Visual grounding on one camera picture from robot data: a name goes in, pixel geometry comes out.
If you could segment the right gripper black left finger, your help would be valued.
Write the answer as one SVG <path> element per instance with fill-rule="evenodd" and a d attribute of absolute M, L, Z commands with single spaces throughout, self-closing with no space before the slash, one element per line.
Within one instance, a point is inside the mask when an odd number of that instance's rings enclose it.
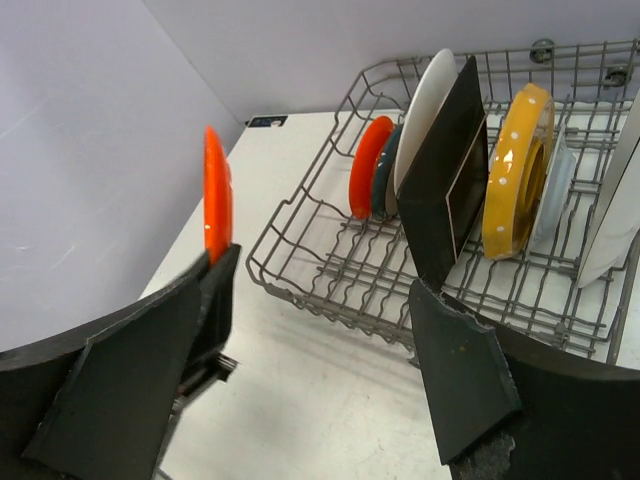
<path fill-rule="evenodd" d="M 2 352 L 2 478 L 152 478 L 207 268 L 201 256 L 119 311 Z"/>

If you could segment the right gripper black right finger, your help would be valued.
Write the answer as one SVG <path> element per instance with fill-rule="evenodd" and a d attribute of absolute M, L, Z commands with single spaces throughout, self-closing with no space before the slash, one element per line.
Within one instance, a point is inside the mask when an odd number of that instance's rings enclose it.
<path fill-rule="evenodd" d="M 441 463 L 455 479 L 635 479 L 639 374 L 497 323 L 424 282 L 409 306 Z"/>

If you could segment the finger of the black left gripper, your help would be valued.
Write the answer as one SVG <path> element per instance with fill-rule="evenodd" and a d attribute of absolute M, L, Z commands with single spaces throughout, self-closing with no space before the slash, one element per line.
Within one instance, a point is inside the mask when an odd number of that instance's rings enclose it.
<path fill-rule="evenodd" d="M 203 252 L 174 278 L 195 278 L 201 294 L 198 330 L 178 384 L 178 400 L 193 400 L 213 383 L 225 382 L 237 366 L 223 350 L 232 330 L 234 279 L 240 253 L 241 246 L 235 243 L 214 262 Z"/>

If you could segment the orange round plate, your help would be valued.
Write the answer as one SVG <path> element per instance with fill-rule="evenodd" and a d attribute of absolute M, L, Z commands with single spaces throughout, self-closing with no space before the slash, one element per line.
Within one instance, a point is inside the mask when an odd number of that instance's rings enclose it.
<path fill-rule="evenodd" d="M 382 115 L 366 128 L 356 150 L 349 179 L 349 206 L 356 219 L 372 211 L 371 192 L 377 159 L 394 129 L 393 120 Z"/>
<path fill-rule="evenodd" d="M 233 190 L 224 148 L 210 125 L 204 131 L 203 220 L 204 247 L 214 264 L 232 243 Z"/>

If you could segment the white rectangular plate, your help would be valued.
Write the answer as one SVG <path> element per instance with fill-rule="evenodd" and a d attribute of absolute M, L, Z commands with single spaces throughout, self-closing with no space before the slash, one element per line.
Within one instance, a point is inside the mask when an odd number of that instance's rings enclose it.
<path fill-rule="evenodd" d="M 639 231 L 639 100 L 626 117 L 606 170 L 580 261 L 577 286 L 583 288 L 623 257 Z"/>

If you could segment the green square glazed plate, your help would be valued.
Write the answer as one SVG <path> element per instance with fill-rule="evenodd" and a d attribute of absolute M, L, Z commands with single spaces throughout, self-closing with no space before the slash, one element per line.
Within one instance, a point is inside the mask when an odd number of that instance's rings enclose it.
<path fill-rule="evenodd" d="M 476 57 L 458 73 L 403 180 L 399 213 L 418 277 L 442 289 L 483 206 L 487 119 Z"/>

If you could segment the light blue round plate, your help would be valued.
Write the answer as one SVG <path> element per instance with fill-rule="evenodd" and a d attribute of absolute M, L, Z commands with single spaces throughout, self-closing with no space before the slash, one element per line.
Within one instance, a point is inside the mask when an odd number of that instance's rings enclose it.
<path fill-rule="evenodd" d="M 567 145 L 566 130 L 567 125 L 562 123 L 527 244 L 528 251 L 555 233 L 567 205 L 577 160 Z"/>

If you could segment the yellow polka dot plate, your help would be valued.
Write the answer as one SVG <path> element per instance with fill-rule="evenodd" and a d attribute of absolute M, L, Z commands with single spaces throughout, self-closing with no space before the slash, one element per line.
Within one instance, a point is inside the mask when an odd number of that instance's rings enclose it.
<path fill-rule="evenodd" d="M 514 97 L 486 189 L 482 243 L 490 260 L 518 254 L 529 239 L 550 161 L 554 121 L 554 101 L 547 90 L 529 83 Z"/>

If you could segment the dark teal round plate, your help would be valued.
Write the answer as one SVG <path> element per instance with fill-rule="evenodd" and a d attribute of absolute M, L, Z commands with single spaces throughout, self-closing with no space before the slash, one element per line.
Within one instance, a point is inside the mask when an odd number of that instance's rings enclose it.
<path fill-rule="evenodd" d="M 377 160 L 371 193 L 372 217 L 377 221 L 386 221 L 398 211 L 394 167 L 402 130 L 402 124 L 395 127 Z"/>

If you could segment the white plate striped rim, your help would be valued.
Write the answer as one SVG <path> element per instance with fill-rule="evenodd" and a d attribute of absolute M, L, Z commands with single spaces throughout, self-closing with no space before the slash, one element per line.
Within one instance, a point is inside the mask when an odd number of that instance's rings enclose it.
<path fill-rule="evenodd" d="M 440 50 L 433 57 L 422 75 L 406 113 L 398 143 L 394 167 L 396 197 L 399 196 L 403 180 L 457 76 L 454 54 L 447 48 Z"/>

